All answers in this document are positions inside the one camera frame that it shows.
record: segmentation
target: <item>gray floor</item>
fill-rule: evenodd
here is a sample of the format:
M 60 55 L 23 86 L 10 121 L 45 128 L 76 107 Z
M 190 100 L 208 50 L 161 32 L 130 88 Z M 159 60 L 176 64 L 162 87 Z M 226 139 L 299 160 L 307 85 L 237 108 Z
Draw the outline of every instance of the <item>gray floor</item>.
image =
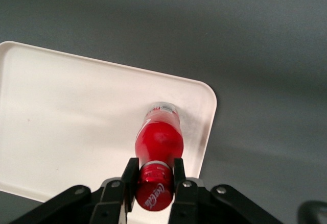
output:
M 327 0 L 0 0 L 13 40 L 209 84 L 201 178 L 284 223 L 327 201 Z M 0 223 L 38 203 L 0 193 Z

